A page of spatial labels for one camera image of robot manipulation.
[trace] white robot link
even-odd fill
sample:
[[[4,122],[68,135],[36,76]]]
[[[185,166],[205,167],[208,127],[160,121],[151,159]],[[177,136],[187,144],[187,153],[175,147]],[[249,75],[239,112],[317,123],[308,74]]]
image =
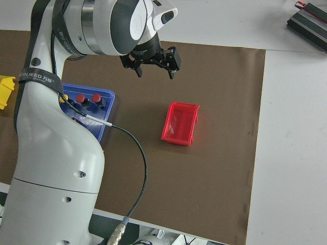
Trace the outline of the white robot link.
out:
[[[176,15],[168,0],[36,1],[15,108],[18,161],[0,245],[118,244],[131,213],[110,239],[88,232],[104,154],[97,139],[59,107],[64,62],[71,55],[117,55],[139,77],[145,63],[172,78],[180,59],[175,47],[161,48],[157,31]]]

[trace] metal cable connector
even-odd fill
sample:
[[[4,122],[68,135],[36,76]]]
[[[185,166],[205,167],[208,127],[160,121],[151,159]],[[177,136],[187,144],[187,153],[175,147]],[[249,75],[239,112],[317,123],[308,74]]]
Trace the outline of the metal cable connector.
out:
[[[122,236],[124,235],[126,229],[126,225],[123,223],[120,223],[117,225],[116,229],[112,233],[111,237],[109,238],[107,245],[118,245],[120,240],[122,239]]]

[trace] black strap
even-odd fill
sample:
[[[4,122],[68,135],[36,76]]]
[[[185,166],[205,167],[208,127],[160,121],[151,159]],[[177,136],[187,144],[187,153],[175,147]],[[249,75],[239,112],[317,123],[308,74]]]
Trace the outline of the black strap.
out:
[[[70,1],[71,0],[56,0],[53,7],[52,30],[67,52],[69,52],[71,55],[85,56],[84,54],[78,52],[78,50],[74,47],[63,17]]]
[[[46,87],[63,94],[61,79],[57,75],[46,70],[30,67],[23,68],[19,75],[19,83],[26,83],[30,81],[43,84]]]

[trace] white table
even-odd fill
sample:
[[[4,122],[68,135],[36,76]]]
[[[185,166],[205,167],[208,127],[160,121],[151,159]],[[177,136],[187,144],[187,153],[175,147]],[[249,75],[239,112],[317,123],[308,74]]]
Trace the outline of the white table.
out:
[[[295,2],[175,0],[179,16],[159,34],[267,50],[248,245],[327,240],[327,56],[286,28]],[[29,30],[33,3],[0,0],[0,29]]]

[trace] brown paper sheet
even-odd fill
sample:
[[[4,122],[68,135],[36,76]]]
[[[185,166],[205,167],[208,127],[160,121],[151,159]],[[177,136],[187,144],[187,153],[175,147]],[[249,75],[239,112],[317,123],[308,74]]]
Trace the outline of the brown paper sheet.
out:
[[[29,33],[0,31],[0,74],[18,76]],[[177,46],[181,71],[143,65],[143,77],[122,67],[119,57],[66,61],[63,81],[111,89],[109,120],[132,132],[149,165],[147,191],[133,218],[207,239],[244,245],[258,133],[264,50],[185,43]],[[0,182],[10,184],[17,158],[12,126],[15,95],[0,111]],[[199,104],[191,146],[161,141],[173,101]],[[96,208],[126,215],[143,181],[136,145],[115,129],[101,145],[106,165]]]

